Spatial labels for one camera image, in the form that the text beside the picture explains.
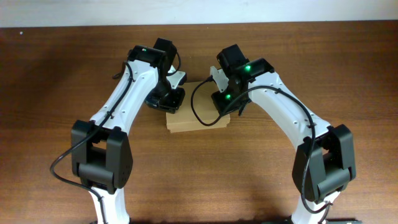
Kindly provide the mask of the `brown cardboard box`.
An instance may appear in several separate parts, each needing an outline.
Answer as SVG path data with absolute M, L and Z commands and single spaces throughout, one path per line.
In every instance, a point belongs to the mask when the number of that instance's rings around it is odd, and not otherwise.
M 222 117 L 212 126 L 204 126 L 196 119 L 190 106 L 190 99 L 194 88 L 199 84 L 200 82 L 190 82 L 182 85 L 182 88 L 185 90 L 182 104 L 174 114 L 166 114 L 167 129 L 171 133 L 226 128 L 227 125 L 229 125 L 229 115 Z M 210 82 L 202 85 L 195 92 L 193 102 L 194 109 L 204 123 L 211 123 L 219 116 L 219 113 L 213 104 L 213 100 L 211 99 L 211 94 L 216 91 L 218 91 L 216 84 Z

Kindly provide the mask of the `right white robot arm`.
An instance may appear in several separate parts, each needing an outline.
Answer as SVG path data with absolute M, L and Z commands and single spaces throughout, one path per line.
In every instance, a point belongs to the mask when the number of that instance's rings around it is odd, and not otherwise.
M 295 148 L 292 170 L 300 193 L 289 223 L 326 223 L 334 200 L 356 177 L 352 132 L 332 126 L 308 109 L 263 58 L 250 61 L 238 45 L 223 49 L 211 68 L 218 86 L 212 100 L 220 116 L 243 112 L 248 103 L 260 106 Z

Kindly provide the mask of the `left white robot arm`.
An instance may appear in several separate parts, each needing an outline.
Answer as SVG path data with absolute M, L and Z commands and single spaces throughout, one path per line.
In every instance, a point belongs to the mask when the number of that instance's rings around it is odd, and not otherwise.
M 172 114 L 179 109 L 186 74 L 172 65 L 178 57 L 167 39 L 157 39 L 153 47 L 135 46 L 106 103 L 89 121 L 72 127 L 72 172 L 93 197 L 97 223 L 131 221 L 124 201 L 133 167 L 129 131 L 142 104 Z

